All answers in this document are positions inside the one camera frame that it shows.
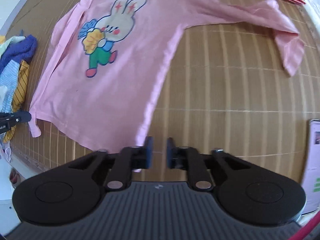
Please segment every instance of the long-sleeve shirt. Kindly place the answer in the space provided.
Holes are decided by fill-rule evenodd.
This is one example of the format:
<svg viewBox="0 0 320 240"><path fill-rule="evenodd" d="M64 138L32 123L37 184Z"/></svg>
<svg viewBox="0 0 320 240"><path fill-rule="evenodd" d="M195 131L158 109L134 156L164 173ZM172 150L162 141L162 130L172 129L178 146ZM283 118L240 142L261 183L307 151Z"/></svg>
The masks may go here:
<svg viewBox="0 0 320 240"><path fill-rule="evenodd" d="M29 110L32 136L42 119L92 150L142 145L184 30L236 22L272 28L284 70L295 74L304 43L275 0L80 0L53 30Z"/></svg>

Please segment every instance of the brown mat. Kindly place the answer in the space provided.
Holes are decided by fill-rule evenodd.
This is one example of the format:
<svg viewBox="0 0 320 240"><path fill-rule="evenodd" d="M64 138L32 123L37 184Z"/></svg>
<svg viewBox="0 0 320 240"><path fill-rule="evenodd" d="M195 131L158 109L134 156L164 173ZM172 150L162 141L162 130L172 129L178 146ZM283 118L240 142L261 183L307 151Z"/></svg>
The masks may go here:
<svg viewBox="0 0 320 240"><path fill-rule="evenodd" d="M48 41L57 22L79 0L28 0L7 35L31 33L39 47L31 63L25 109L40 77ZM221 0L250 5L262 0ZM296 5L278 0L281 11L307 44L304 61L292 78L284 73L271 30L246 23L198 26L186 30L167 75L149 134L154 136L152 169L139 180L184 180L168 170L165 143L173 137L209 153L214 147L299 181L305 159L307 120L320 118L320 60L316 45ZM18 125L13 151L56 167L90 150L49 123L32 138Z"/></svg>

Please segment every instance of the rabbit ear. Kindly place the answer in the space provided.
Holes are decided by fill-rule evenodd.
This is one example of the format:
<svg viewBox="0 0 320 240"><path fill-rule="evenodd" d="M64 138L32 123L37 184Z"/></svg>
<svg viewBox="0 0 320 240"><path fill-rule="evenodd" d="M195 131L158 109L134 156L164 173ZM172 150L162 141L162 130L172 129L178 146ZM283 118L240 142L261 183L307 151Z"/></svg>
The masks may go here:
<svg viewBox="0 0 320 240"><path fill-rule="evenodd" d="M116 0L111 9L111 15L123 13L128 0Z"/></svg>
<svg viewBox="0 0 320 240"><path fill-rule="evenodd" d="M124 14L133 16L146 2L147 0L131 0L125 7Z"/></svg>

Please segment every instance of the red star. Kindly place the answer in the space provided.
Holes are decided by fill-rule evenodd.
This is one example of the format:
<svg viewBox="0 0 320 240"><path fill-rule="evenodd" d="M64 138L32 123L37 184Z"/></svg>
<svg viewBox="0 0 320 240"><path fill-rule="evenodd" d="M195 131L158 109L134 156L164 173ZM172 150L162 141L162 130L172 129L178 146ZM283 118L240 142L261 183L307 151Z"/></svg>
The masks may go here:
<svg viewBox="0 0 320 240"><path fill-rule="evenodd" d="M130 10L128 11L128 13L130 13L134 9L135 5L136 5L136 2L133 5L129 6Z"/></svg>
<svg viewBox="0 0 320 240"><path fill-rule="evenodd" d="M116 5L116 9L117 9L117 12L119 11L119 9L122 7L122 5L120 4L120 2Z"/></svg>

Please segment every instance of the cartoon rabbit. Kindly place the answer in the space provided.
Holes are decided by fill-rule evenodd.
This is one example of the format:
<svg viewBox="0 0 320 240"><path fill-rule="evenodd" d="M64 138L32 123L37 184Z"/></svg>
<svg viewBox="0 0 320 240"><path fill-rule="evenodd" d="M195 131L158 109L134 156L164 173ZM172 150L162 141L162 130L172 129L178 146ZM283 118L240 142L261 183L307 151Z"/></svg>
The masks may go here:
<svg viewBox="0 0 320 240"><path fill-rule="evenodd" d="M117 50L111 52L114 42L122 41L133 29L136 11L145 5L147 0L116 0L110 15L98 21L91 20L81 28L78 40L82 40L84 50L89 55L89 69L86 76L92 78L97 73L98 64L113 63Z"/></svg>

